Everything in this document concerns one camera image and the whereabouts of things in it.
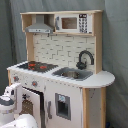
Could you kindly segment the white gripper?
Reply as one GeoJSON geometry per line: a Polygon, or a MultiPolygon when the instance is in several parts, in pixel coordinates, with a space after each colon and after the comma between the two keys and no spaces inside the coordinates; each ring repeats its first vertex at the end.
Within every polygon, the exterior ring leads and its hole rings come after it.
{"type": "Polygon", "coordinates": [[[5,88],[5,92],[0,96],[0,104],[5,106],[16,105],[20,106],[22,100],[22,85],[14,83],[5,88]]]}

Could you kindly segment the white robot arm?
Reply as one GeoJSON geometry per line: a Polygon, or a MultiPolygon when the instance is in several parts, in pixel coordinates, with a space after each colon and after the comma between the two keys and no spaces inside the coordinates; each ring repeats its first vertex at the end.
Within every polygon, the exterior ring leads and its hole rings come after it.
{"type": "Polygon", "coordinates": [[[15,114],[22,111],[22,85],[14,83],[5,88],[0,96],[0,128],[38,128],[37,122],[30,114],[22,114],[17,119],[15,114]]]}

